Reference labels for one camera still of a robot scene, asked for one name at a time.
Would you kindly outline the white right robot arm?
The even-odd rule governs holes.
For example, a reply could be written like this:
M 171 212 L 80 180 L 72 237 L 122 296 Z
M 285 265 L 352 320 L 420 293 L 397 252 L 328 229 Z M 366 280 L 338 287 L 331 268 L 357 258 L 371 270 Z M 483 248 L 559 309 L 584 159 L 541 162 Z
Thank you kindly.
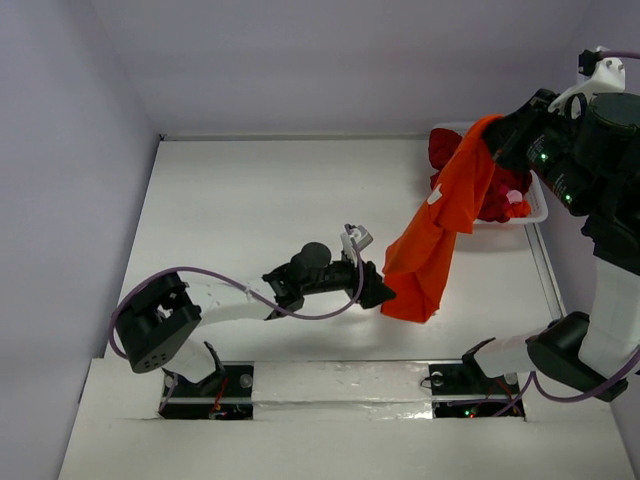
M 485 340 L 462 357 L 469 377 L 538 374 L 576 390 L 572 402 L 611 402 L 639 364 L 639 97 L 538 90 L 483 135 L 501 167 L 530 170 L 592 243 L 596 290 L 572 312 L 522 336 Z

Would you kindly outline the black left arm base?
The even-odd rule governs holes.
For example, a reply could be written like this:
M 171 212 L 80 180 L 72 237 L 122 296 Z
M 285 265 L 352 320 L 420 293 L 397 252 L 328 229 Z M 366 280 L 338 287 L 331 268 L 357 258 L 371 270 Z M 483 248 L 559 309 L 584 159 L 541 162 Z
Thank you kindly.
M 212 390 L 165 373 L 159 415 L 171 420 L 252 420 L 254 365 L 226 364 L 225 379 L 214 376 Z

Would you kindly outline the pink garment in basket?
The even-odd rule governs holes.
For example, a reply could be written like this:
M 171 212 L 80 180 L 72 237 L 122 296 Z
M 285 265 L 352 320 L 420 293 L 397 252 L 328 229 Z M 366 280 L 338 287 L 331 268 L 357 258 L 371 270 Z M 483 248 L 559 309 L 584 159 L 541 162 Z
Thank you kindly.
M 509 205 L 519 204 L 524 200 L 523 194 L 517 189 L 507 189 L 504 196 Z

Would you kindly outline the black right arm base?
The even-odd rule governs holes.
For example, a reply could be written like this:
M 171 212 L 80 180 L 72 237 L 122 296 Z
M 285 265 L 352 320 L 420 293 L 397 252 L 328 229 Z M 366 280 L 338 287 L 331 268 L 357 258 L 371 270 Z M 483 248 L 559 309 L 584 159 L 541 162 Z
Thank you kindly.
M 462 362 L 445 361 L 430 364 L 420 386 L 431 395 L 436 419 L 526 417 L 516 374 L 489 378 Z

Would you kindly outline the white plastic basket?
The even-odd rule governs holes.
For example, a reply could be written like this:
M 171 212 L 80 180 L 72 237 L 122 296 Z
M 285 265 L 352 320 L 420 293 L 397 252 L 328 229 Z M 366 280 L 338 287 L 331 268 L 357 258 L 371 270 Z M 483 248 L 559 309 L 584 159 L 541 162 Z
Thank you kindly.
M 464 137 L 467 131 L 472 127 L 472 121 L 443 122 L 435 124 L 432 130 L 446 129 L 451 130 Z M 523 198 L 528 202 L 531 212 L 526 217 L 512 218 L 506 224 L 509 225 L 528 225 L 538 224 L 548 218 L 548 206 L 544 198 L 541 182 L 535 173 L 532 173 L 532 183 Z

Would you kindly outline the dark red t-shirt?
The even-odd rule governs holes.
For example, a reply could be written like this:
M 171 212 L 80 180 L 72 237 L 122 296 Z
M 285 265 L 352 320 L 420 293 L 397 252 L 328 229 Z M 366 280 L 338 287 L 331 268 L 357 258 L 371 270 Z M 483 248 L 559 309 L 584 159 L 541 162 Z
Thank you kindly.
M 462 138 L 456 132 L 446 129 L 430 132 L 428 158 L 431 166 L 436 170 L 430 178 L 431 188 L 435 187 L 440 171 L 449 162 Z M 477 219 L 484 222 L 508 222 L 505 211 L 509 204 L 504 196 L 505 191 L 517 189 L 524 195 L 531 183 L 532 175 L 529 172 L 514 172 L 496 166 Z

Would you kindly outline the orange-red garment in basket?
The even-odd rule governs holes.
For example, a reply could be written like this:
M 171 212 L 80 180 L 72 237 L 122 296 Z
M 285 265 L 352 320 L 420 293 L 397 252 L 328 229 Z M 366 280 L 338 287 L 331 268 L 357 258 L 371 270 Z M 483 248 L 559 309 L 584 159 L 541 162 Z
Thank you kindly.
M 520 202 L 510 203 L 505 211 L 505 215 L 509 222 L 515 222 L 518 219 L 528 218 L 531 211 L 530 204 L 526 199 L 523 199 Z

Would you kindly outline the orange t-shirt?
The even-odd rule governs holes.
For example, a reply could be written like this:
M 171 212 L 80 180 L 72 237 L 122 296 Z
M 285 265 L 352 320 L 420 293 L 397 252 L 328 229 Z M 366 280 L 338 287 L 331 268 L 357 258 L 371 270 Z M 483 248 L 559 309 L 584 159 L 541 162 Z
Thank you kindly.
M 387 247 L 384 284 L 396 297 L 382 304 L 383 315 L 423 324 L 439 310 L 456 238 L 473 232 L 495 171 L 483 134 L 502 118 L 488 115 L 471 126 L 437 173 L 432 192 Z

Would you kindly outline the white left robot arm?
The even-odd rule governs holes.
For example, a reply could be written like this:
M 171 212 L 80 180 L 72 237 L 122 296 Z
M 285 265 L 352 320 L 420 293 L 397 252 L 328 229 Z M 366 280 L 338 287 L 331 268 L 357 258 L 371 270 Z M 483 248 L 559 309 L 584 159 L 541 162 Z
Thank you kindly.
M 287 263 L 247 284 L 205 269 L 197 272 L 211 282 L 188 284 L 181 277 L 186 271 L 158 272 L 127 294 L 112 313 L 109 344 L 134 373 L 161 369 L 205 396 L 221 388 L 225 373 L 211 343 L 192 339 L 197 328 L 235 320 L 303 320 L 306 298 L 329 292 L 343 291 L 350 304 L 363 309 L 396 296 L 353 243 L 338 260 L 326 245 L 308 243 Z

